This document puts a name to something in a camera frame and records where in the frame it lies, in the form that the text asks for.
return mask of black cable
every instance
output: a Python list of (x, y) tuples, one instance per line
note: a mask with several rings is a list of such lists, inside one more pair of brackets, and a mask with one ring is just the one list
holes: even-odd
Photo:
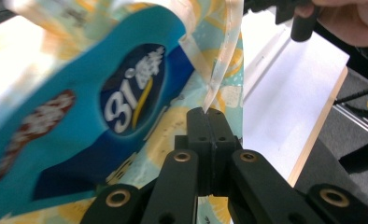
[(360, 98), (364, 95), (368, 95), (368, 89), (364, 90), (364, 91), (359, 91), (359, 92), (356, 92), (352, 95), (349, 95), (347, 97), (344, 97), (342, 99), (338, 99), (338, 100), (335, 100), (335, 102), (333, 103), (334, 105), (338, 105), (338, 104), (342, 104), (344, 102), (347, 102), (347, 101), (351, 101), (351, 100), (354, 100), (354, 99), (357, 99), (357, 98)]
[(351, 110), (357, 116), (368, 119), (368, 110), (358, 109), (358, 108), (356, 108), (354, 106), (351, 106), (351, 105), (345, 105), (345, 107), (348, 108), (349, 110)]

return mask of human hand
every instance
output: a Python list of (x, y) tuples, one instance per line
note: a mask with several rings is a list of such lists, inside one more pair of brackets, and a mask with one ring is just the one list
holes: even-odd
[[(355, 47), (368, 47), (368, 0), (313, 0), (321, 7), (318, 21), (342, 41)], [(312, 4), (297, 7), (295, 13), (309, 17)]]

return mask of white surface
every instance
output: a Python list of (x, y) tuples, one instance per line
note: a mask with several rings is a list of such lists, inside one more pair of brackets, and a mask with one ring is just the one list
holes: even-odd
[(23, 72), (36, 60), (44, 31), (16, 16), (0, 24), (0, 123), (44, 77)]
[(290, 29), (275, 25), (275, 15), (270, 11), (249, 12), (242, 20), (245, 83), (244, 95), (257, 83), (270, 63), (290, 40)]
[(288, 179), (347, 59), (317, 34), (290, 40), (244, 103), (244, 148), (261, 152)]

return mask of gray floor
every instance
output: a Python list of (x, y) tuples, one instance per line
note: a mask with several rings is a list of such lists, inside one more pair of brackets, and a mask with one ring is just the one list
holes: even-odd
[[(368, 80), (349, 70), (337, 98), (340, 99), (367, 88)], [(367, 101), (368, 95), (347, 103), (358, 108), (367, 109)], [(342, 156), (367, 143), (368, 132), (333, 108), (324, 123), (296, 188), (307, 190), (308, 186), (316, 184), (317, 181), (330, 182), (335, 185), (342, 185), (339, 187), (352, 191), (357, 197), (365, 197), (363, 201), (368, 204), (368, 171), (347, 175), (337, 162)]]

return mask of screw hole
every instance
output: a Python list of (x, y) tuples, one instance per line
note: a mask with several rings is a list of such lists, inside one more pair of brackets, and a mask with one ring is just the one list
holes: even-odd
[(349, 206), (349, 199), (345, 194), (335, 190), (335, 189), (322, 189), (320, 191), (320, 197), (329, 204), (337, 207), (347, 207)]
[(109, 207), (121, 207), (129, 202), (131, 193), (126, 189), (117, 189), (112, 191), (106, 197), (106, 204)]
[(242, 161), (255, 161), (257, 157), (251, 152), (243, 152), (240, 154), (240, 159), (242, 159)]
[(191, 155), (186, 152), (179, 152), (175, 155), (176, 161), (189, 161), (191, 158)]
[(175, 216), (172, 213), (164, 213), (159, 218), (160, 224), (173, 224), (175, 223)]

